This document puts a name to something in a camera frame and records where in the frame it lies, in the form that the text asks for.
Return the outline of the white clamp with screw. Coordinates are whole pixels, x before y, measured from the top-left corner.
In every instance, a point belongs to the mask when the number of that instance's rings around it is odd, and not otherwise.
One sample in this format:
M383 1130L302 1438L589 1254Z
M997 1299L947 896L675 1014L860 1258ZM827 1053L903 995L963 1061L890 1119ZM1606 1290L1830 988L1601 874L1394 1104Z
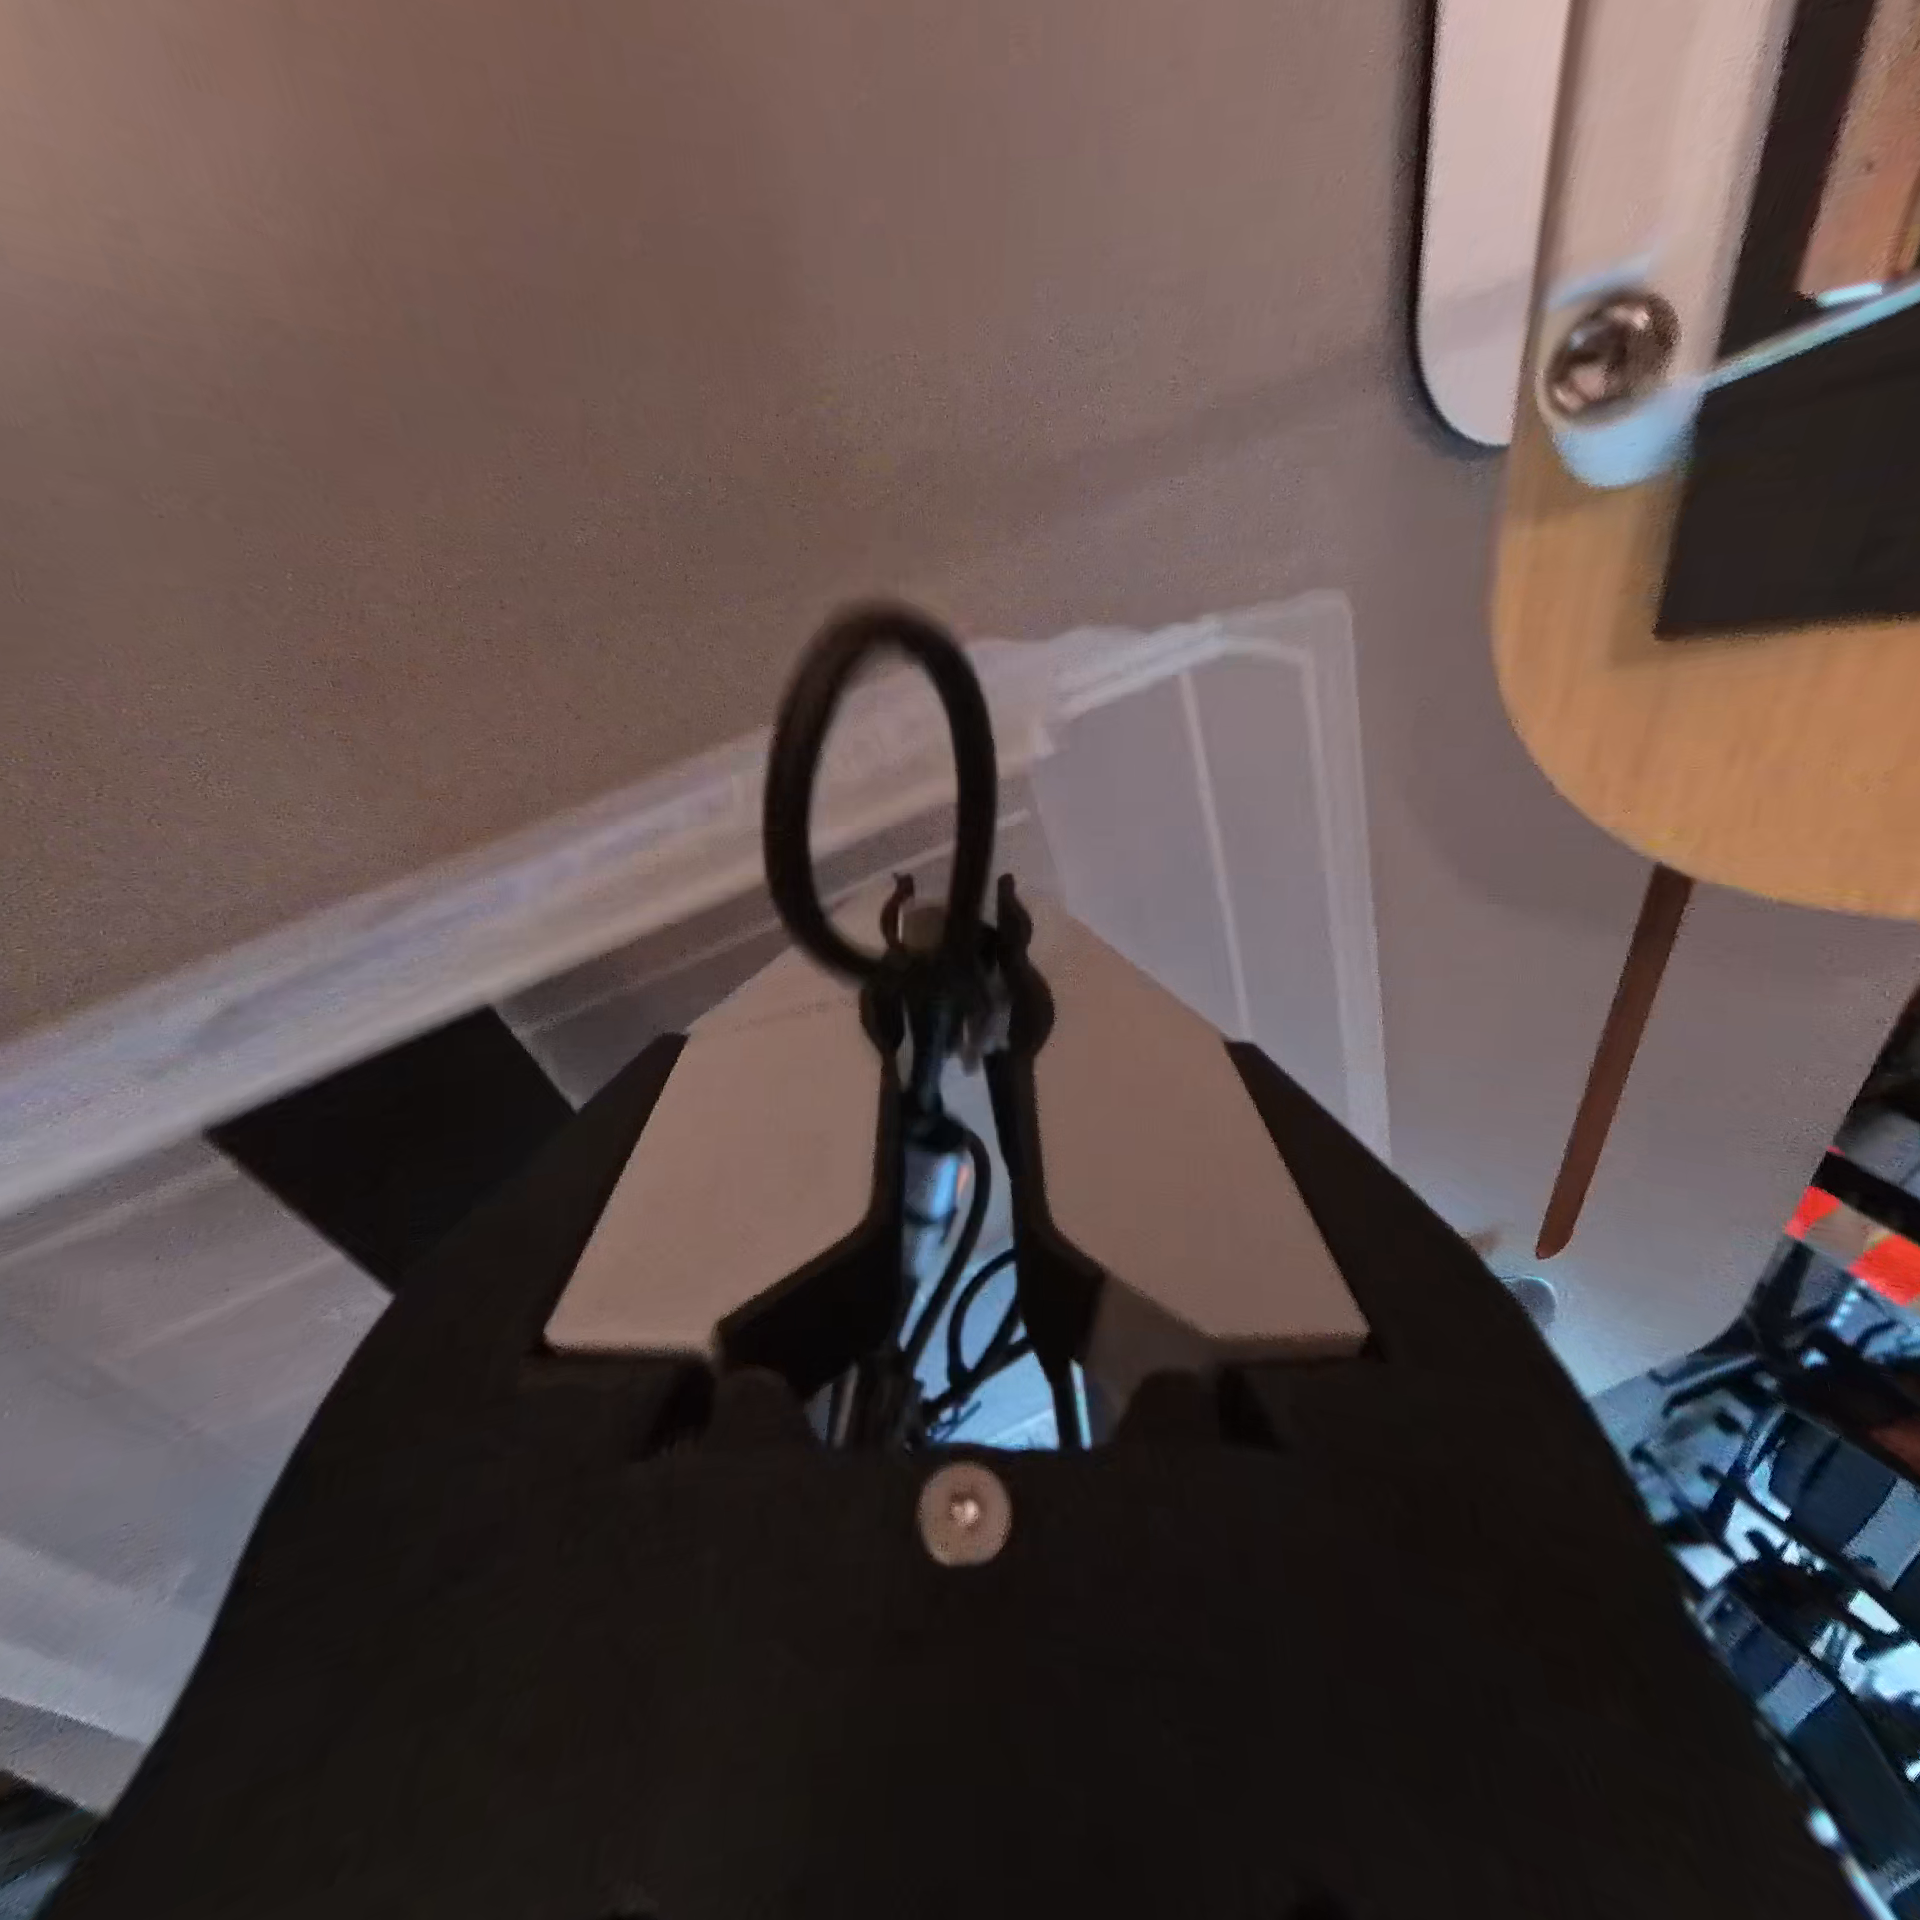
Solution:
M1603 284L1543 314L1535 403L1582 487L1652 481L1689 454L1713 350L1685 306L1642 284Z

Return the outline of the clear plastic storage bin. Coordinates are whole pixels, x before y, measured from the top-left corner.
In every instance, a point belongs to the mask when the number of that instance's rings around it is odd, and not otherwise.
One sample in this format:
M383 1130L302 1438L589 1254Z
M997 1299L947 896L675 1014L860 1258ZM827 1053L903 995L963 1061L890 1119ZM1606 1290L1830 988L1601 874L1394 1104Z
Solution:
M1389 1154L1352 611L983 639L999 863ZM492 1008L585 1101L780 927L767 727L5 1047L5 1772L104 1807L383 1310L209 1140Z

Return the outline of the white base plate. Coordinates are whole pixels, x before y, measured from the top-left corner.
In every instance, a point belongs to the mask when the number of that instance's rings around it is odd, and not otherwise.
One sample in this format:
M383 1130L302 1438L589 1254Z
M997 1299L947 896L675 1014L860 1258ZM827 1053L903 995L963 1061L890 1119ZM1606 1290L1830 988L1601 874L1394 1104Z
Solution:
M1721 361L1794 3L1437 6L1414 350L1440 417L1543 416L1543 315L1604 284L1685 307Z

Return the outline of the thin metal rod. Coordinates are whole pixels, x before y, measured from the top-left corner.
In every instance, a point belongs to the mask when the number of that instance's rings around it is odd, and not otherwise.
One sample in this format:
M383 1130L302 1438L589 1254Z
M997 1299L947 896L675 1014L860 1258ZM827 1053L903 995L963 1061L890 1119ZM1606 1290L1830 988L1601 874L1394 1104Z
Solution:
M1699 382L1701 393L1717 393L1913 312L1919 306L1919 271L1848 293L1844 299L1819 299L1813 318L1717 360Z

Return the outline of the brown stick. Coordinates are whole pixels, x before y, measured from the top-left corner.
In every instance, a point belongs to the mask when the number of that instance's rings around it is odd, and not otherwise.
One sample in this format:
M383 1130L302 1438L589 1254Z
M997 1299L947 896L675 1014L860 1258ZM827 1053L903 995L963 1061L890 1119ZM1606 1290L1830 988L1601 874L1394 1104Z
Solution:
M1650 867L1589 1076L1549 1189L1549 1203L1535 1242L1535 1256L1541 1262L1557 1260L1572 1243L1692 896L1692 876L1666 863Z

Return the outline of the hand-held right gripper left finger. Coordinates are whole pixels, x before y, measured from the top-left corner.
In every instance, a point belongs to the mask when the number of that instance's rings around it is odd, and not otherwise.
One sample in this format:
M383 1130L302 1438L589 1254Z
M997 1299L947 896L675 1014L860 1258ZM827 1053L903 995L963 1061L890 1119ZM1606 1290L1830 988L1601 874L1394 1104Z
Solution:
M785 949L661 1057L544 1343L774 1373L878 1354L904 1278L907 1108L859 988Z

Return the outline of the black block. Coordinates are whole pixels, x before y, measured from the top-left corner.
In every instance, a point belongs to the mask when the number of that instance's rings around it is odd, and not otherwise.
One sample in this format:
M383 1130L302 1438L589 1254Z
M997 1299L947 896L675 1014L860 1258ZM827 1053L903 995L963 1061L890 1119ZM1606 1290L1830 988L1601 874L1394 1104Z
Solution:
M1865 74L1871 3L1796 3L1721 352L1813 324L1799 287ZM1655 634L1694 642L1919 611L1916 306L1710 393L1692 429Z

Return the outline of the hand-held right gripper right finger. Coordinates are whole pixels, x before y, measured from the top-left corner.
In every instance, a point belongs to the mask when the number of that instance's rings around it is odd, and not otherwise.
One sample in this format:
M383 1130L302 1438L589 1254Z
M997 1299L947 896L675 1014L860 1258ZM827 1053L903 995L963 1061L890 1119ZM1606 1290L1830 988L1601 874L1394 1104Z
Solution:
M1095 1388L1359 1355L1371 1326L1243 1047L1057 901L997 881L984 1065L1024 1330Z

